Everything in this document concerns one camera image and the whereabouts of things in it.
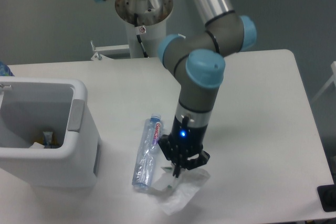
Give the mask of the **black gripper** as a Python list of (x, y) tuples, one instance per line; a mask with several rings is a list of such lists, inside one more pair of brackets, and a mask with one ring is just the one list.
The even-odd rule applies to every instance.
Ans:
[[(174, 165), (173, 176), (179, 177), (182, 168), (192, 170), (207, 164), (210, 155), (203, 151), (206, 129), (207, 125), (204, 127), (184, 126), (182, 122), (174, 118), (171, 133), (161, 136), (158, 144), (165, 158)], [(198, 157), (186, 159), (182, 165), (182, 154), (188, 156), (198, 154)]]

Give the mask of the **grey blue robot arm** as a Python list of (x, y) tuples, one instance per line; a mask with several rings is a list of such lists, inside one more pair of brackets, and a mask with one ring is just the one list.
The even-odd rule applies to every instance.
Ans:
[(181, 86), (171, 133), (159, 140), (176, 177), (183, 169), (208, 162), (203, 138), (224, 78), (224, 59), (248, 49), (257, 38), (254, 23), (238, 16), (230, 0), (194, 2), (205, 31), (187, 38), (166, 34), (172, 0), (115, 0), (116, 12), (128, 31), (131, 57), (158, 57)]

